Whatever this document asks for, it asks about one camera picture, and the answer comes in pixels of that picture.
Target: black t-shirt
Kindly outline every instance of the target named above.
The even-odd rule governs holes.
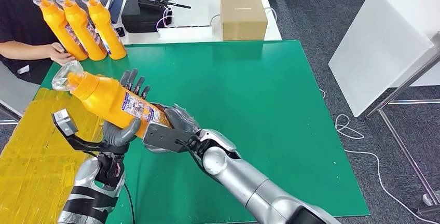
[[[0,0],[0,43],[18,41],[29,45],[57,42],[57,38],[43,19],[39,7],[32,0]],[[13,60],[0,55],[0,61],[18,78],[40,84],[52,64],[50,59]],[[29,65],[29,72],[17,70]]]

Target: person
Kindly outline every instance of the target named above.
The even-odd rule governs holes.
[[[41,84],[52,62],[66,53],[32,0],[0,0],[0,61],[18,78]]]

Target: bottle label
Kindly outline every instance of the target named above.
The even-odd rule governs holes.
[[[105,49],[107,50],[107,53],[108,53],[108,54],[112,54],[112,52],[110,51],[110,47],[108,46],[108,43],[107,43],[107,41],[105,40],[105,38],[104,38],[103,36],[101,36],[101,39],[102,39],[102,44],[104,45]]]
[[[69,36],[73,39],[73,41],[75,42],[76,45],[79,46],[79,48],[86,53],[86,50],[83,47],[83,44],[79,41],[78,37],[75,35],[75,32],[73,32],[72,27],[70,26],[70,24],[66,24],[66,26],[64,26],[64,28],[66,29],[67,33],[69,34]]]
[[[90,35],[93,36],[93,40],[95,41],[95,43],[97,45],[99,45],[101,42],[101,39],[100,39],[99,35],[96,33],[95,28],[92,26],[92,24],[90,22],[87,23],[86,29],[90,33]]]
[[[141,120],[159,122],[160,113],[155,113],[154,109],[147,105],[145,101],[128,92],[125,93],[121,109]]]

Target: yellow mat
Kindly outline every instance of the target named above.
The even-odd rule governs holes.
[[[89,156],[74,151],[52,123],[63,108],[78,136],[99,142],[103,120],[67,92],[41,88],[0,156],[0,223],[56,223],[75,173]]]

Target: cardboard box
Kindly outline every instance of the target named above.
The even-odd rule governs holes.
[[[220,0],[223,41],[264,40],[267,17],[261,0]]]

